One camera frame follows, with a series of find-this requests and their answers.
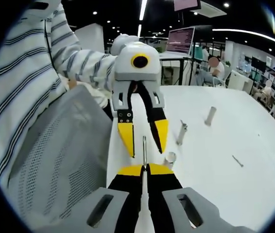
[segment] gray gripper base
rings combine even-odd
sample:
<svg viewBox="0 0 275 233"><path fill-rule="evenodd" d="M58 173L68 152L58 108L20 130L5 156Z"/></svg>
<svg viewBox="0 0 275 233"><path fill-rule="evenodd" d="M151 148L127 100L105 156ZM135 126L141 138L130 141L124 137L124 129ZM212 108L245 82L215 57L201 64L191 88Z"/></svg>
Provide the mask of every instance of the gray gripper base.
<svg viewBox="0 0 275 233"><path fill-rule="evenodd" d="M172 216L175 233L255 233L247 227L234 227L221 219L219 209L192 188L169 190L162 194ZM190 200L185 207L180 202L184 197ZM196 229L191 227L186 213L193 213L193 209L202 220Z"/></svg>
<svg viewBox="0 0 275 233"><path fill-rule="evenodd" d="M37 229L35 233L114 233L122 206L129 193L99 188L81 200L71 209L69 218L54 225ZM111 199L99 224L90 226L89 218L98 203L104 198Z"/></svg>

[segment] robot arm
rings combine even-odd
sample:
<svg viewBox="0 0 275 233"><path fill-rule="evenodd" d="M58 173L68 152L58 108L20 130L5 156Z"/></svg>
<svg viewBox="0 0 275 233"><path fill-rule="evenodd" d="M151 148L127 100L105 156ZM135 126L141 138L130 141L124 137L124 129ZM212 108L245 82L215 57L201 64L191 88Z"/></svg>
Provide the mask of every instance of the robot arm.
<svg viewBox="0 0 275 233"><path fill-rule="evenodd" d="M141 42L125 44L115 62L115 81L112 103L118 117L118 131L131 157L134 157L134 126L131 95L135 86L144 101L147 119L158 150L166 147L168 121L165 117L164 98L160 93L161 65L159 54Z"/></svg>

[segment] hand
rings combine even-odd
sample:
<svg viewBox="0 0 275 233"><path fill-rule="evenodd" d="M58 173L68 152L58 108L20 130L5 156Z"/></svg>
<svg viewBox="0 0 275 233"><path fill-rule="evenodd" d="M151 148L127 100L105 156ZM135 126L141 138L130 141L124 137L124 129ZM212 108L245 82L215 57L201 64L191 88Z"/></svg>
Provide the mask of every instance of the hand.
<svg viewBox="0 0 275 233"><path fill-rule="evenodd" d="M71 89L73 89L75 86L77 86L77 81L71 79L71 80L69 80L68 84L69 84L69 89L71 90Z"/></svg>

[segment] slot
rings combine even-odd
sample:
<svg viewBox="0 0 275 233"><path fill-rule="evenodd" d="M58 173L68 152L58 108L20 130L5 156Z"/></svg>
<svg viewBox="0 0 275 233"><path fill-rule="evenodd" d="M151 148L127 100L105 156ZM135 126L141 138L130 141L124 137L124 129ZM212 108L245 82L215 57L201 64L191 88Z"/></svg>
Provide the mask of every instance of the slot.
<svg viewBox="0 0 275 233"><path fill-rule="evenodd" d="M99 226L100 221L112 199L112 195L104 195L98 202L87 220L87 224L90 227L97 228Z"/></svg>
<svg viewBox="0 0 275 233"><path fill-rule="evenodd" d="M195 229L201 226L203 224L202 218L189 198L185 194L179 194L177 195L177 198L182 204L192 228Z"/></svg>

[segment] metal rod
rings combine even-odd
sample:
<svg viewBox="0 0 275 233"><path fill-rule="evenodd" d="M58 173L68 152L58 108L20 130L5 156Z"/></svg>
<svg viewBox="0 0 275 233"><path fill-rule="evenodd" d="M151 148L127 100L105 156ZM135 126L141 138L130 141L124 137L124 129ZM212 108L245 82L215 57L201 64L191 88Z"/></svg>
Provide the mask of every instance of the metal rod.
<svg viewBox="0 0 275 233"><path fill-rule="evenodd" d="M143 166L144 166L144 169L146 169L146 166L147 166L146 136L143 136Z"/></svg>
<svg viewBox="0 0 275 233"><path fill-rule="evenodd" d="M240 163L240 162L239 162L239 160L238 160L238 159L236 159L234 155L233 155L233 158L236 160L236 162L237 162L237 163L238 163L241 167L243 167L243 164L242 164L242 163Z"/></svg>
<svg viewBox="0 0 275 233"><path fill-rule="evenodd" d="M213 119L213 117L215 115L215 112L216 112L216 108L215 107L211 107L209 115L207 116L207 119L205 120L205 124L207 126L211 126L212 119Z"/></svg>
<svg viewBox="0 0 275 233"><path fill-rule="evenodd" d="M180 130L180 133L177 137L177 140L176 140L176 143L180 146L183 144L183 139L184 139L184 136L185 136L185 133L187 132L187 124L185 124L184 122L182 122L182 126L181 126L181 130Z"/></svg>

